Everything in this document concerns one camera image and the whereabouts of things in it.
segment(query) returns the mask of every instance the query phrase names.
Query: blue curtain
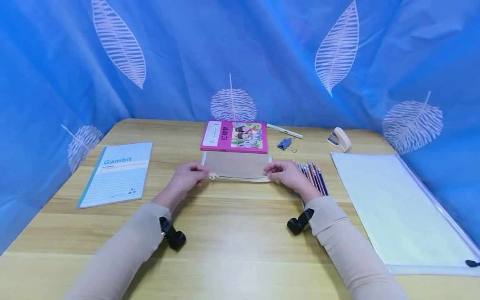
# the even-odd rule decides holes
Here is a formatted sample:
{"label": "blue curtain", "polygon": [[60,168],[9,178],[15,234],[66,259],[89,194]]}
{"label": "blue curtain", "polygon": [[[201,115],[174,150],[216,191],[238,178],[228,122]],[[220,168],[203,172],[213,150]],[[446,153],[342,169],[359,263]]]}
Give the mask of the blue curtain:
{"label": "blue curtain", "polygon": [[374,130],[480,244],[479,9],[477,0],[0,2],[0,253],[125,118]]}

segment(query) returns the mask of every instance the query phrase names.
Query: white leaf print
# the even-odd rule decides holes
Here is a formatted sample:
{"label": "white leaf print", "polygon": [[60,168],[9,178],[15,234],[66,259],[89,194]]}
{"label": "white leaf print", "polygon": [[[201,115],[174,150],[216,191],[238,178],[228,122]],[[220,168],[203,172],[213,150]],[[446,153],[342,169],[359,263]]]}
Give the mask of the white leaf print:
{"label": "white leaf print", "polygon": [[443,113],[424,103],[404,101],[396,104],[382,122],[384,137],[400,154],[417,150],[433,141],[442,132]]}
{"label": "white leaf print", "polygon": [[61,127],[73,137],[72,142],[68,145],[68,164],[73,174],[100,140],[103,139],[104,134],[92,125],[80,127],[76,134],[71,133],[63,125]]}
{"label": "white leaf print", "polygon": [[96,34],[112,62],[141,89],[146,77],[145,58],[125,22],[105,0],[92,0]]}
{"label": "white leaf print", "polygon": [[357,55],[360,34],[356,0],[347,7],[318,48],[317,75],[330,96],[334,86],[350,71]]}
{"label": "white leaf print", "polygon": [[210,110],[216,120],[254,121],[257,116],[253,99],[244,90],[232,88],[231,74],[230,88],[213,95]]}

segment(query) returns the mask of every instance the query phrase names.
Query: notebook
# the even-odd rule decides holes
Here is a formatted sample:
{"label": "notebook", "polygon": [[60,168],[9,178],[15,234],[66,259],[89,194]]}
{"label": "notebook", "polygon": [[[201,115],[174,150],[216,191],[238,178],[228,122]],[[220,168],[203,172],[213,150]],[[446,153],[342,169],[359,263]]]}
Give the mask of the notebook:
{"label": "notebook", "polygon": [[267,154],[266,124],[210,120],[200,150]]}
{"label": "notebook", "polygon": [[103,148],[77,208],[141,199],[152,145],[147,142]]}
{"label": "notebook", "polygon": [[395,155],[332,153],[373,247],[394,275],[480,276],[480,250]]}

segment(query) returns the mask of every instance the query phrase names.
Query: sleeve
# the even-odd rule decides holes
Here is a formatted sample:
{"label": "sleeve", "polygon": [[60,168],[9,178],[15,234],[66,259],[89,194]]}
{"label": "sleeve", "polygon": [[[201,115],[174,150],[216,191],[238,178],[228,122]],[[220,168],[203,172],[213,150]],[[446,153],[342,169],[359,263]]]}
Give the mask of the sleeve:
{"label": "sleeve", "polygon": [[353,300],[407,299],[370,242],[332,197],[316,198],[308,208],[315,211],[310,220],[312,233],[325,247]]}
{"label": "sleeve", "polygon": [[65,300],[119,300],[135,273],[163,239],[160,217],[171,219],[168,208],[143,204],[138,212],[103,245]]}

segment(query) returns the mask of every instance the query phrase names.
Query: pencil bundle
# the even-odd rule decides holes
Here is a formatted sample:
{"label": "pencil bundle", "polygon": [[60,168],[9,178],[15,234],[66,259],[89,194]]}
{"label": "pencil bundle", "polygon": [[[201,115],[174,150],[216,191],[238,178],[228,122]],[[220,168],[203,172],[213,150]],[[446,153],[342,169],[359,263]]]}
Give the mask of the pencil bundle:
{"label": "pencil bundle", "polygon": [[328,196],[327,187],[325,186],[325,181],[322,176],[322,172],[314,161],[307,160],[307,165],[297,163],[300,171],[310,180],[310,182],[322,193],[323,196]]}

